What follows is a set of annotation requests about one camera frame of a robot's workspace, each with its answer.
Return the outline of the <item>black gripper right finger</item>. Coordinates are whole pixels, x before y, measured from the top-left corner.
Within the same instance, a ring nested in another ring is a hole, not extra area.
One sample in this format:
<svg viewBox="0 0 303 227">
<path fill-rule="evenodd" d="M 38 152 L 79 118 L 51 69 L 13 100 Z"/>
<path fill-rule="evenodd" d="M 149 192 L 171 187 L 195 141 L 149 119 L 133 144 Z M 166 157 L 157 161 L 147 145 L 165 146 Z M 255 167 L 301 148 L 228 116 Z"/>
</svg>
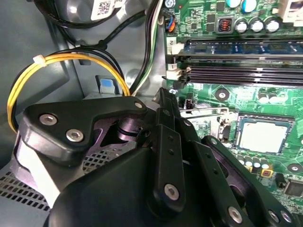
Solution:
<svg viewBox="0 0 303 227">
<path fill-rule="evenodd" d="M 293 215 L 215 137 L 200 139 L 169 95 L 186 157 L 203 176 L 215 227 L 294 227 Z"/>
</svg>

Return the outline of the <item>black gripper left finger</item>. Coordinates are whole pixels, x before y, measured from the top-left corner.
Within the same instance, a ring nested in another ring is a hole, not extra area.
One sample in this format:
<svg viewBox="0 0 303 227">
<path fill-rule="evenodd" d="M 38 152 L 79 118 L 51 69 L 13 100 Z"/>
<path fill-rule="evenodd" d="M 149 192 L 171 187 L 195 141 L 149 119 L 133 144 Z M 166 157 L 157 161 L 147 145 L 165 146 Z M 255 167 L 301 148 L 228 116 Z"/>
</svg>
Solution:
<svg viewBox="0 0 303 227">
<path fill-rule="evenodd" d="M 160 88 L 142 102 L 133 96 L 32 105 L 23 112 L 14 147 L 17 179 L 42 194 L 49 207 L 83 176 L 86 156 L 128 142 L 152 149 L 147 200 L 161 213 L 186 202 L 176 96 Z"/>
</svg>

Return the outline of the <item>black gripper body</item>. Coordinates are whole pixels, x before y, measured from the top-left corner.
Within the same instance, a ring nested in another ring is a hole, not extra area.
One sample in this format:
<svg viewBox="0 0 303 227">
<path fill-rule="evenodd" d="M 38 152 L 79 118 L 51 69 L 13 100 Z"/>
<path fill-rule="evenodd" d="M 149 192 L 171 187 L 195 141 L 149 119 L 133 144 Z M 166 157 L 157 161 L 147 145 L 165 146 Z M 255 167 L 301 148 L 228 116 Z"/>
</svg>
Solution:
<svg viewBox="0 0 303 227">
<path fill-rule="evenodd" d="M 173 217 L 154 215 L 147 195 L 156 153 L 133 149 L 69 184 L 48 217 L 51 227 L 210 227 L 210 194 L 197 168 L 184 164 L 186 204 Z"/>
</svg>

